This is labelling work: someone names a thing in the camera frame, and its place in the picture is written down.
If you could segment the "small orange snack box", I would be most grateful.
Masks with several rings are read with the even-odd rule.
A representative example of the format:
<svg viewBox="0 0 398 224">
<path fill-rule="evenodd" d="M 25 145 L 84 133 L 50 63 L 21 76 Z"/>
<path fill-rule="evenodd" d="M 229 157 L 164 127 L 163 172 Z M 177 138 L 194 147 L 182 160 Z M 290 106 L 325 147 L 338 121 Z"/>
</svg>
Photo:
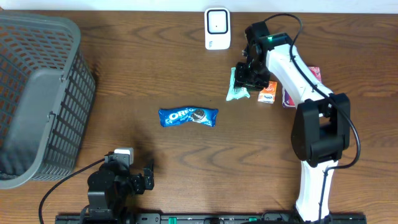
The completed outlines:
<svg viewBox="0 0 398 224">
<path fill-rule="evenodd" d="M 269 86 L 259 92 L 257 101 L 261 103 L 273 104 L 277 92 L 277 82 L 270 81 Z"/>
</svg>

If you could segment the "teal snack packet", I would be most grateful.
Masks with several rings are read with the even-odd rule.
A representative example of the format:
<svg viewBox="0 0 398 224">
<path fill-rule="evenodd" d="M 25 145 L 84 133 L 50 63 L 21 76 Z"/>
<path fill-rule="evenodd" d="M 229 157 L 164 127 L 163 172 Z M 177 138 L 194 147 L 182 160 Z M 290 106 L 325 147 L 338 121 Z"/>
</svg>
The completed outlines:
<svg viewBox="0 0 398 224">
<path fill-rule="evenodd" d="M 236 68 L 231 68 L 231 76 L 229 81 L 229 89 L 226 95 L 226 101 L 231 100 L 239 100 L 241 98 L 250 98 L 250 94 L 245 87 L 236 87 L 235 86 L 235 74 Z"/>
</svg>

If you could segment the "purple red snack bag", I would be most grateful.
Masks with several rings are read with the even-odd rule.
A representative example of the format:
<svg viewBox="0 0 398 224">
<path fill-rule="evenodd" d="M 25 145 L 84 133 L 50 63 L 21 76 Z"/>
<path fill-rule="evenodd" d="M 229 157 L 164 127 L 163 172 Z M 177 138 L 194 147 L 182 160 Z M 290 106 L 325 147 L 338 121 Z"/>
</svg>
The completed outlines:
<svg viewBox="0 0 398 224">
<path fill-rule="evenodd" d="M 308 69 L 318 81 L 322 82 L 322 75 L 319 67 L 309 67 Z M 284 108 L 295 108 L 295 103 L 284 86 L 282 87 L 282 106 Z"/>
</svg>

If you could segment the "blue Oreo cookie pack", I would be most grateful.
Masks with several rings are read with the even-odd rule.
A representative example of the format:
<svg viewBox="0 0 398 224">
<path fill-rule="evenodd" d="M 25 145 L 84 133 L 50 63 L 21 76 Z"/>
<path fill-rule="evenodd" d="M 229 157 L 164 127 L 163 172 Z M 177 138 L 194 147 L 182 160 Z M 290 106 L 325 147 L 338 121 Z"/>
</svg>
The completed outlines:
<svg viewBox="0 0 398 224">
<path fill-rule="evenodd" d="M 160 109 L 158 114 L 160 124 L 164 128 L 179 126 L 189 122 L 214 127 L 218 109 L 186 106 L 181 108 Z"/>
</svg>

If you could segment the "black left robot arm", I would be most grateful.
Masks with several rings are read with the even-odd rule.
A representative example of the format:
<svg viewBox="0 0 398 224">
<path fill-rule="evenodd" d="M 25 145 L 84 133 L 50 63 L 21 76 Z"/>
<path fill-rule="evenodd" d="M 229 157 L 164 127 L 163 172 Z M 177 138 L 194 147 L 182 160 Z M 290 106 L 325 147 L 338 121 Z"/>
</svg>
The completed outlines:
<svg viewBox="0 0 398 224">
<path fill-rule="evenodd" d="M 129 196 L 142 195 L 154 188 L 154 160 L 143 168 L 143 174 L 130 173 L 129 153 L 110 152 L 98 171 L 88 178 L 88 201 L 79 223 L 134 223 L 135 216 L 127 209 Z"/>
</svg>

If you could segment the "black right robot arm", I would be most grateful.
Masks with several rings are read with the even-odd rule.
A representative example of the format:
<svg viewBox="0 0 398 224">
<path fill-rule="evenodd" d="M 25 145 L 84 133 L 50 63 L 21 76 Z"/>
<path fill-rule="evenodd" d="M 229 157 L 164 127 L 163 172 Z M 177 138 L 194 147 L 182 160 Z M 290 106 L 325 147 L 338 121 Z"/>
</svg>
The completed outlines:
<svg viewBox="0 0 398 224">
<path fill-rule="evenodd" d="M 286 33 L 271 34 L 265 22 L 257 22 L 245 37 L 246 61 L 236 65 L 234 86 L 262 90 L 274 75 L 290 95 L 296 107 L 291 143 L 301 161 L 295 209 L 300 222 L 323 223 L 329 216 L 331 168 L 349 146 L 349 99 L 313 75 Z"/>
</svg>

